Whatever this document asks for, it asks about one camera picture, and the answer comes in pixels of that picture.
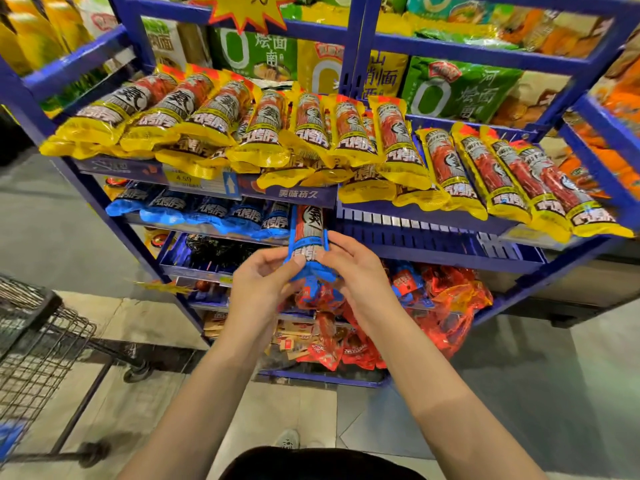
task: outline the held blue package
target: held blue package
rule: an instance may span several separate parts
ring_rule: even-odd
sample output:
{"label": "held blue package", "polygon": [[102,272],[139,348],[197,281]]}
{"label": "held blue package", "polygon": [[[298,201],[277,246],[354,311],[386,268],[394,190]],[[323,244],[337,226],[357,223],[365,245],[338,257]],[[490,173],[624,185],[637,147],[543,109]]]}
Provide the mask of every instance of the held blue package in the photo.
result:
{"label": "held blue package", "polygon": [[124,192],[108,204],[105,211],[111,217],[118,217],[128,212],[144,209],[146,202],[154,199],[162,188],[161,185],[132,180],[127,184]]}
{"label": "held blue package", "polygon": [[329,238],[324,228],[322,209],[314,205],[294,205],[291,213],[289,254],[285,261],[300,254],[307,259],[307,263],[291,281],[308,276],[315,276],[326,283],[334,283],[338,279],[338,274],[334,270],[316,261],[316,255],[320,249],[329,250]]}
{"label": "held blue package", "polygon": [[289,204],[269,202],[260,230],[254,239],[284,239],[289,236]]}
{"label": "held blue package", "polygon": [[226,217],[231,208],[231,201],[217,197],[198,197],[191,209],[184,215],[187,224],[213,224],[220,226],[222,219]]}
{"label": "held blue package", "polygon": [[263,200],[244,197],[242,202],[231,208],[227,217],[222,219],[216,228],[222,234],[235,233],[251,236],[260,230],[263,209]]}
{"label": "held blue package", "polygon": [[140,210],[140,219],[144,222],[175,226],[184,222],[184,212],[192,199],[196,198],[185,192],[164,189]]}

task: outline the person's right hand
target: person's right hand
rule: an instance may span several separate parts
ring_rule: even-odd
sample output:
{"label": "person's right hand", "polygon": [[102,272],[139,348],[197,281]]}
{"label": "person's right hand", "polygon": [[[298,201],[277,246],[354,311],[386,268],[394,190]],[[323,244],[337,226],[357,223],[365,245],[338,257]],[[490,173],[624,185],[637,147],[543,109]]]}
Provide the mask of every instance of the person's right hand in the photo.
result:
{"label": "person's right hand", "polygon": [[344,283],[336,288],[347,298],[353,314],[367,335],[377,319],[389,319],[392,311],[404,310],[391,290],[380,258],[352,237],[329,231],[329,251],[316,256],[319,263],[340,273]]}

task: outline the blue metal frame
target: blue metal frame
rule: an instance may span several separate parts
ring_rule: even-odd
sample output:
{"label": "blue metal frame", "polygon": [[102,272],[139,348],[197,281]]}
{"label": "blue metal frame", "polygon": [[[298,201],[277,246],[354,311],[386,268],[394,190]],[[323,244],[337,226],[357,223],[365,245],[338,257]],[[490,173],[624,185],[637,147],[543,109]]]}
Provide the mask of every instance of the blue metal frame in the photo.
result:
{"label": "blue metal frame", "polygon": [[[556,96],[539,121],[528,125],[525,130],[496,129],[502,137],[507,139],[526,138],[533,142],[538,142],[549,129],[553,127],[558,129],[559,134],[571,145],[582,163],[611,195],[612,202],[619,210],[619,222],[640,230],[640,203],[622,187],[573,129],[562,120],[564,111],[572,107],[628,161],[636,172],[640,173],[638,138],[586,94],[619,55],[628,35],[640,22],[638,3],[629,0],[488,0],[586,15],[611,16],[616,19],[616,23],[590,56],[586,59],[570,59],[379,34],[376,33],[376,21],[380,1],[352,0],[348,27],[288,20],[286,31],[269,25],[269,32],[325,43],[346,42],[339,92],[354,97],[359,96],[364,87],[372,50],[571,75],[571,82]],[[130,79],[135,72],[153,71],[156,61],[145,34],[142,15],[206,24],[211,13],[208,7],[160,0],[110,0],[110,3],[121,25],[44,69],[20,79],[4,60],[0,59],[0,102],[8,106],[36,144],[40,144],[44,138],[51,135],[57,126],[73,115],[76,110],[107,94],[123,81]],[[224,21],[217,23],[216,26],[232,27],[233,25],[231,21]],[[253,31],[253,28],[248,26],[247,30]],[[132,62],[110,75],[78,101],[64,108],[62,113],[53,120],[46,117],[38,104],[39,101],[57,94],[83,73],[98,67],[108,58],[129,47],[135,54]],[[452,121],[423,116],[408,118],[412,121],[414,128],[436,126],[449,129],[452,124]],[[154,278],[169,282],[167,271],[182,268],[183,263],[179,264],[180,259],[176,257],[177,250],[182,249],[180,243],[172,248],[168,239],[158,259],[154,259],[129,226],[127,217],[108,217],[104,211],[109,203],[106,195],[93,177],[83,173],[121,175],[166,183],[161,167],[156,162],[115,161],[107,157],[99,157],[81,162],[69,158],[52,159],[52,163],[78,189],[100,218]],[[283,195],[266,194],[263,197],[283,198]],[[301,200],[298,195],[283,199],[311,202]],[[339,207],[339,212],[341,214],[336,219],[336,228],[357,236],[359,240],[383,256],[525,273],[517,279],[514,288],[508,290],[505,295],[496,297],[493,306],[478,312],[476,324],[484,322],[528,297],[572,268],[595,258],[620,240],[620,238],[606,236],[585,239],[555,260],[547,262],[541,250],[530,246],[504,243],[493,235],[500,234],[512,225],[502,219],[492,217],[487,222],[478,224],[474,222],[476,219],[469,219],[462,212],[426,214],[418,211],[415,206],[393,208],[380,202]],[[202,322],[194,309],[188,305],[186,298],[178,295],[176,300],[190,322],[202,332]],[[292,375],[287,375],[287,371],[268,372],[268,374],[311,379],[307,374],[299,372]],[[360,381],[345,382],[342,379],[321,378],[320,380],[354,385],[379,385],[379,383],[356,384]]]}

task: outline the tile floor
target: tile floor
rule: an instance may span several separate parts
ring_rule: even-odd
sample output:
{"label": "tile floor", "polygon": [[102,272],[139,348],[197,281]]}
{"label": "tile floor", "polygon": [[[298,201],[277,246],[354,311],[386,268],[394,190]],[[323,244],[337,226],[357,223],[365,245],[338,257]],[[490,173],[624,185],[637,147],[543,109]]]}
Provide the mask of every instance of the tile floor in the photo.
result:
{"label": "tile floor", "polygon": [[[96,323],[100,337],[205,348],[171,304],[69,292],[60,295],[68,306]],[[589,326],[601,330],[603,322],[596,320]],[[588,330],[572,333],[552,329],[546,322],[500,317],[473,331],[454,364],[503,424],[551,472],[552,480],[640,478],[632,454],[639,436],[631,435],[640,431],[637,413],[630,408],[637,402],[629,398],[625,402],[626,394],[640,389],[636,383],[631,389],[621,382],[613,385],[616,378],[610,375],[606,386],[613,394],[608,396],[609,404],[602,404],[598,395],[602,379],[588,367],[581,369],[576,354],[587,347],[588,337]],[[604,345],[600,350],[606,355]],[[626,360],[633,364],[628,356]],[[612,364],[611,357],[603,361]],[[18,452],[52,446],[100,367],[78,362],[71,368]],[[126,384],[123,372],[122,367],[109,371],[63,449],[75,451],[82,442],[107,439],[113,447],[107,459],[87,470],[71,462],[8,464],[0,470],[0,480],[115,478],[145,443],[186,377],[155,371],[146,381]],[[630,379],[635,378],[635,372],[630,374]],[[628,414],[626,445],[615,441],[620,430],[602,427],[603,421],[612,422],[616,411]],[[368,451],[412,468],[428,480],[444,479],[393,385],[379,390],[347,386],[326,390],[260,382],[248,385],[208,478],[217,479],[238,454],[272,443],[286,428],[297,428],[303,444],[319,442]]]}

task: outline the caster wheel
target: caster wheel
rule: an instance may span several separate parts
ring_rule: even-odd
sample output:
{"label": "caster wheel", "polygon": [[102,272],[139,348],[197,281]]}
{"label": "caster wheel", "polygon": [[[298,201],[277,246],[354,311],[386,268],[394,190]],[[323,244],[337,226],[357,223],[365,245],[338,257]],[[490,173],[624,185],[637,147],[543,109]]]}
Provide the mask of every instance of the caster wheel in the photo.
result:
{"label": "caster wheel", "polygon": [[147,379],[152,373],[153,369],[149,364],[146,364],[142,369],[129,369],[124,373],[124,382],[127,384],[135,384],[136,382]]}
{"label": "caster wheel", "polygon": [[111,451],[111,444],[106,440],[98,443],[82,443],[78,453],[85,453],[87,456],[80,460],[80,468],[91,468],[96,463],[108,457]]}

